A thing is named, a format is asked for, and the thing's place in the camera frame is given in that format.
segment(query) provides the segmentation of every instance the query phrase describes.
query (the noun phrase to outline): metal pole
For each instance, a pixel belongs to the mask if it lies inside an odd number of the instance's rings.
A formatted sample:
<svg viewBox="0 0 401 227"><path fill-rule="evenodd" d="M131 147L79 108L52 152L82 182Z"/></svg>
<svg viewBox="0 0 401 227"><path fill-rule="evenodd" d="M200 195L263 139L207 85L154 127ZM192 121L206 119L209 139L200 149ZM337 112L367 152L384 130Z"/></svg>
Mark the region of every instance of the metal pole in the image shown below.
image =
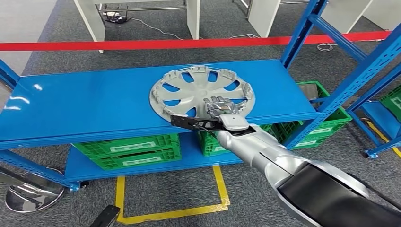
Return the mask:
<svg viewBox="0 0 401 227"><path fill-rule="evenodd" d="M240 0L240 1L246 8L249 8L248 4L244 0Z"/></svg>
<svg viewBox="0 0 401 227"><path fill-rule="evenodd" d="M249 19L249 15L251 14L252 3L253 3L253 0L251 0L251 1L249 2L248 10L247 10L247 12L246 12L246 19L247 19L247 20Z"/></svg>
<svg viewBox="0 0 401 227"><path fill-rule="evenodd" d="M165 10L165 9L186 9L183 7L153 7L153 8L128 8L128 9L102 9L100 13L106 12L130 12L130 11L147 11L147 10Z"/></svg>

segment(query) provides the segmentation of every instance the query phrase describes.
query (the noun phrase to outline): gray carpet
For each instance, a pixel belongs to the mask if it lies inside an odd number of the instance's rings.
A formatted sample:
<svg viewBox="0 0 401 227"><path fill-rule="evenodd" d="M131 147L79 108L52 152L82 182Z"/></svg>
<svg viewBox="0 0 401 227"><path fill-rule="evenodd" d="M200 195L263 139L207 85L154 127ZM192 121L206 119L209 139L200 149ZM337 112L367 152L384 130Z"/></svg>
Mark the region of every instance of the gray carpet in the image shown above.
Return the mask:
<svg viewBox="0 0 401 227"><path fill-rule="evenodd" d="M242 7L231 0L202 0L200 35L203 38L231 37L256 33L244 19ZM280 6L271 36L291 35L304 5ZM181 38L190 38L184 11L147 11L131 14L145 22L174 33ZM354 31L379 30L362 18ZM173 38L130 21L116 25L106 23L107 40L167 39ZM72 0L58 0L40 41L91 40L86 27ZM358 43L370 52L378 43ZM217 48L192 50L151 51L105 51L91 52L34 52L24 70L24 75L101 70L115 68L160 66L217 61L279 58L284 46ZM356 66L339 47L330 52L321 52L316 45L305 45L294 61L290 72L296 81L318 80L329 91ZM375 79L372 85L389 68ZM386 91L398 83L390 85ZM313 149L301 149L296 153L307 158L327 161L347 172L358 175L398 202L401 202L401 162L392 152L380 155L379 159L368 160L361 156L373 144L361 130L350 123L338 133ZM64 168L69 146L17 149L17 153L42 165ZM253 169L243 165L222 166L223 177L231 201L229 209L215 213L137 224L139 227L299 227L302 224L288 215L277 203L272 189ZM30 227L87 227L108 204L114 204L116 179L90 182L83 191L67 193L55 206L36 214L16 214L0 206L2 226ZM5 186L0 184L0 193ZM383 201L373 196L375 201ZM170 211L220 203L212 168L177 172L129 176L126 178L124 215L133 216L152 212Z"/></svg>

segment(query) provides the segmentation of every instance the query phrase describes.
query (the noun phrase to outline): yellow floor tape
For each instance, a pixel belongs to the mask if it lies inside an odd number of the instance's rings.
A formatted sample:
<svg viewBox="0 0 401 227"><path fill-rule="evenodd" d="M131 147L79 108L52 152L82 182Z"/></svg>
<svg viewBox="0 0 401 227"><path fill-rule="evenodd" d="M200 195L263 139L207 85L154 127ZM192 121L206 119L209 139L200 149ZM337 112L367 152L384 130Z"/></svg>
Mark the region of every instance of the yellow floor tape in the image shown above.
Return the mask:
<svg viewBox="0 0 401 227"><path fill-rule="evenodd" d="M117 217L117 221L125 224L137 224L144 221L158 221L170 218L180 218L190 215L198 215L198 214L206 214L217 211L223 211L228 209L228 205L230 205L230 199L228 198L228 193L226 189L226 185L224 184L223 175L221 173L220 166L213 166L213 173L216 178L218 192L221 197L221 204L210 205L204 207L196 207L184 210L175 210L168 212L161 212L155 214L145 214L133 217L123 217L124 213L124 191L125 191L125 176L119 176L117 178L117 187L116 187L116 196L115 196L115 205L119 207L120 214Z"/></svg>
<svg viewBox="0 0 401 227"><path fill-rule="evenodd" d="M377 135L379 135L380 138L382 138L386 143L389 141L377 128L375 125L373 125L370 121L366 121L367 125L376 132ZM392 150L398 155L398 157L401 157L401 152L398 150L397 147L392 147Z"/></svg>

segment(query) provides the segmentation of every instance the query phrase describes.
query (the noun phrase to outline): red tape barrier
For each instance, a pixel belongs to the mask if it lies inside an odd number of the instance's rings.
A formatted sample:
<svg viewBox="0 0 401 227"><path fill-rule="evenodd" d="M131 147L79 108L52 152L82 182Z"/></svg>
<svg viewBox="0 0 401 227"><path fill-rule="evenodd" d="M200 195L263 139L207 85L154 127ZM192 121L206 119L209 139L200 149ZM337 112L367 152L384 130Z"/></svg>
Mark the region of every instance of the red tape barrier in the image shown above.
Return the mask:
<svg viewBox="0 0 401 227"><path fill-rule="evenodd" d="M345 34L350 41L385 39L390 32L355 32ZM290 36L267 38L200 39L200 40L127 40L84 42L0 43L0 51L89 51L89 50L156 50L219 48L236 46L286 45ZM328 35L309 35L305 44L333 43Z"/></svg>

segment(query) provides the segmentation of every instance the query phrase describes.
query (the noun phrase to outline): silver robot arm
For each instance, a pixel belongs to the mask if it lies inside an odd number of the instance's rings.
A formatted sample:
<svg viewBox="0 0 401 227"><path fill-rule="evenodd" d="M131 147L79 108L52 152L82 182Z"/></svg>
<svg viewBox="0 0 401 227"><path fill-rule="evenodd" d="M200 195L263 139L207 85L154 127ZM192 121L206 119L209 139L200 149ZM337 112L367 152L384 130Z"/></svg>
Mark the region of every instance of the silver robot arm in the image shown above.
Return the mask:
<svg viewBox="0 0 401 227"><path fill-rule="evenodd" d="M256 168L280 204L307 226L401 227L401 213L370 201L359 180L328 163L288 151L258 125L249 124L229 100L212 97L212 103L205 102L211 119L172 115L171 124L219 130L216 139L221 146Z"/></svg>
<svg viewBox="0 0 401 227"><path fill-rule="evenodd" d="M226 119L232 119L232 114L222 115L221 119L225 125ZM296 155L281 145L275 137L265 132L256 124L247 123L244 128L251 127L254 132L244 135L233 134L233 131L221 130L217 133L217 139L222 147L232 151L250 167L257 169L266 177L269 184L276 192L280 204L292 216L304 222L308 226L322 226L304 211L289 201L288 197L283 195L279 189L289 179L297 175L298 172L307 166L314 166L321 172L330 175L344 185L349 186L362 197L368 198L366 187L359 181L349 176L345 172L324 162L315 162L299 155Z"/></svg>

